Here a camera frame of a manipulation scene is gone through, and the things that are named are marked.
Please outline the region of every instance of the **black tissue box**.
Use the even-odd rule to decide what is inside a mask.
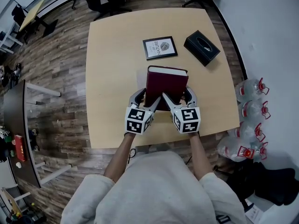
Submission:
[[[220,52],[217,47],[207,39],[200,31],[194,32],[187,37],[184,47],[186,47],[204,66]]]

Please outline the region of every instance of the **red book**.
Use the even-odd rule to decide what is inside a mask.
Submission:
[[[15,149],[17,152],[17,157],[19,160],[25,162],[26,161],[26,156],[24,153],[24,143],[23,143],[23,137],[19,135],[14,136],[14,141],[15,141]]]
[[[151,106],[159,96],[162,96],[163,92],[167,93],[175,103],[179,103],[188,82],[187,72],[172,67],[149,66],[144,106]],[[169,110],[163,98],[157,110]]]

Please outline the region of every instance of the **framed print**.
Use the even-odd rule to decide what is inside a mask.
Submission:
[[[143,46],[147,60],[178,55],[172,36],[144,40]]]

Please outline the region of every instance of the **wooden floor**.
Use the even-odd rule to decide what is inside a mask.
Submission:
[[[186,0],[129,0],[126,7],[136,10],[181,7]],[[35,202],[46,213],[48,223],[60,223],[61,213],[87,174],[103,174],[115,149],[90,149],[90,140],[85,102],[85,60],[89,24],[98,15],[87,7],[85,0],[78,0],[76,10],[68,3],[52,12],[46,19],[51,22],[58,19],[53,34],[42,38],[44,28],[29,38],[28,45],[15,49],[8,55],[4,65],[13,68],[22,63],[21,80],[26,79],[52,90],[60,91],[61,97],[51,97],[40,93],[30,96],[41,105],[28,107],[29,128],[38,130],[40,152],[35,152],[36,163],[46,161],[40,176],[48,175],[62,165],[71,163],[76,168],[37,189],[22,180],[19,186],[24,192],[30,191],[28,202]],[[229,38],[215,9],[207,8],[224,48],[234,84],[243,80],[241,67]],[[6,89],[0,89],[0,123],[3,123],[3,95]],[[219,158],[215,147],[225,133],[202,137],[207,156],[212,165],[228,168],[227,160]],[[185,161],[191,156],[188,141],[170,144],[173,151]]]

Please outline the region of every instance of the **plastic bottle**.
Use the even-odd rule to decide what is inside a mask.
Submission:
[[[262,83],[263,78],[258,81],[257,79],[244,80],[239,83],[235,88],[235,95],[239,102],[249,100],[256,100],[261,97],[262,93],[268,94],[269,88]]]
[[[263,103],[261,99],[240,103],[238,105],[240,121],[248,121],[253,125],[263,123],[266,119],[271,117],[266,107],[267,104],[268,101]]]
[[[231,137],[241,138],[250,143],[255,141],[262,142],[266,136],[263,134],[261,126],[261,123],[254,126],[247,121],[242,121],[240,122],[240,127],[228,130],[228,134]]]
[[[217,151],[221,156],[235,162],[241,162],[247,158],[252,159],[255,152],[249,142],[230,136],[220,141]]]
[[[265,143],[261,143],[259,141],[253,142],[250,144],[251,145],[251,149],[253,149],[254,158],[260,158],[261,160],[265,160],[267,158],[267,149],[266,146],[268,145],[268,142]]]

